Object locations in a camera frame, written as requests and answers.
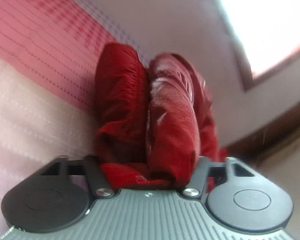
silver screw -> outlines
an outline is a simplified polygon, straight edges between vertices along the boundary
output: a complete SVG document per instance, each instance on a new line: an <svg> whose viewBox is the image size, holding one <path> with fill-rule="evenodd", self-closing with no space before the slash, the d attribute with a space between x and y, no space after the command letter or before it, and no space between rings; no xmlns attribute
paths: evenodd
<svg viewBox="0 0 300 240"><path fill-rule="evenodd" d="M96 190L96 195L99 197L108 197L113 193L112 189L109 188L100 188Z"/></svg>
<svg viewBox="0 0 300 240"><path fill-rule="evenodd" d="M195 197L199 195L199 193L199 190L197 190L196 188L186 188L183 190L183 194L188 197Z"/></svg>

white wall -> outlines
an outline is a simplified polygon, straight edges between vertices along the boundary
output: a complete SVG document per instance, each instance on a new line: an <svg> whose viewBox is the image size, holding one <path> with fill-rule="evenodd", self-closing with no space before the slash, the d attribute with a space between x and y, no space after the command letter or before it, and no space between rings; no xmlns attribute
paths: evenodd
<svg viewBox="0 0 300 240"><path fill-rule="evenodd" d="M214 96L221 145L245 137L300 101L300 59L243 91L230 42L211 0L92 1L149 56L178 52L199 69Z"/></svg>

small logo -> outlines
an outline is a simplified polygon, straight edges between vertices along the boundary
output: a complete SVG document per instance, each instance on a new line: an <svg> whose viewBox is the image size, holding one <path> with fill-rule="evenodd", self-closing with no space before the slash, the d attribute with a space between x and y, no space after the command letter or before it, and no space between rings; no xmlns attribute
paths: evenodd
<svg viewBox="0 0 300 240"><path fill-rule="evenodd" d="M147 192L147 193L145 194L145 196L149 198L149 197L153 197L153 194L152 194L151 192Z"/></svg>

wooden baseboard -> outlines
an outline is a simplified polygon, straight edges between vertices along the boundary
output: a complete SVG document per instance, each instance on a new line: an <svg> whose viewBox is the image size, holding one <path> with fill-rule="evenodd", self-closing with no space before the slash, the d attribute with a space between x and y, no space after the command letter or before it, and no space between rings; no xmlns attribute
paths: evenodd
<svg viewBox="0 0 300 240"><path fill-rule="evenodd" d="M300 126L300 102L251 135L227 147L230 155L250 161L273 147Z"/></svg>

ribbed gray surface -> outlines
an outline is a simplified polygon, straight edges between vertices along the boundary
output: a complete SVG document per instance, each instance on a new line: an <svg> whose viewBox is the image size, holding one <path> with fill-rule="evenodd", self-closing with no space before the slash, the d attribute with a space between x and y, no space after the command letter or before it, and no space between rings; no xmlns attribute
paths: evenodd
<svg viewBox="0 0 300 240"><path fill-rule="evenodd" d="M283 230L245 235L216 223L198 201L175 191L122 190L119 196L98 200L91 212L70 228L33 234L13 229L4 240L292 240Z"/></svg>

